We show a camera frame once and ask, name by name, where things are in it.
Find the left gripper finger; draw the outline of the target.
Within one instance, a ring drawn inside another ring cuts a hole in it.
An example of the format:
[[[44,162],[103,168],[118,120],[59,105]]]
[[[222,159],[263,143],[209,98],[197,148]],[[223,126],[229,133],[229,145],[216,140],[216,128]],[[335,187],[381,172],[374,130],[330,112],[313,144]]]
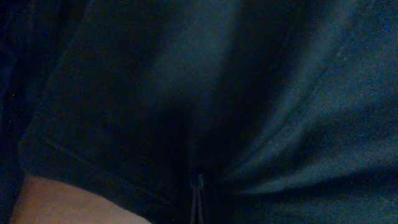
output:
[[[199,224],[205,224],[205,219],[204,219],[204,215],[203,215],[202,194],[201,194],[201,191],[203,190],[203,186],[204,186],[203,174],[198,175],[197,181],[198,181],[197,182],[198,221],[199,221]]]
[[[192,179],[190,182],[190,186],[192,188],[192,203],[191,203],[191,211],[190,211],[190,222],[189,224],[196,224],[196,214],[197,214],[197,180]]]

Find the black trousers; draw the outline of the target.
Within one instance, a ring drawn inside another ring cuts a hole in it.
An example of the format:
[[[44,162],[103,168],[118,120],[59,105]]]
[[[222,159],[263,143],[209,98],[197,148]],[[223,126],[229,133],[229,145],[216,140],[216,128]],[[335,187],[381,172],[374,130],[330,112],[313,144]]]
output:
[[[2,1],[1,222],[397,222],[396,1]]]

